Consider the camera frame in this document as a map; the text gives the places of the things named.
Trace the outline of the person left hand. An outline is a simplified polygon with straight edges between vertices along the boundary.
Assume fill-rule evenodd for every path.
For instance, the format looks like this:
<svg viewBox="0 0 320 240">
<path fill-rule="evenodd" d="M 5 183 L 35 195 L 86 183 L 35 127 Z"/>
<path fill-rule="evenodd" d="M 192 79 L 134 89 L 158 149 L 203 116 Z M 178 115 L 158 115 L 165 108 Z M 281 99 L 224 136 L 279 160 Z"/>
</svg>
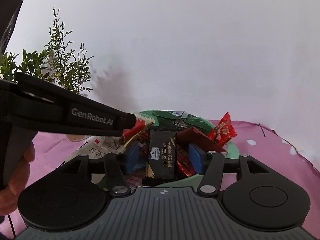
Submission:
<svg viewBox="0 0 320 240">
<path fill-rule="evenodd" d="M 35 148 L 33 142 L 31 142 L 12 173 L 8 186 L 1 191 L 1 216 L 8 215 L 17 209 L 18 197 L 25 189 L 30 175 L 30 163 L 34 159 Z"/>
</svg>

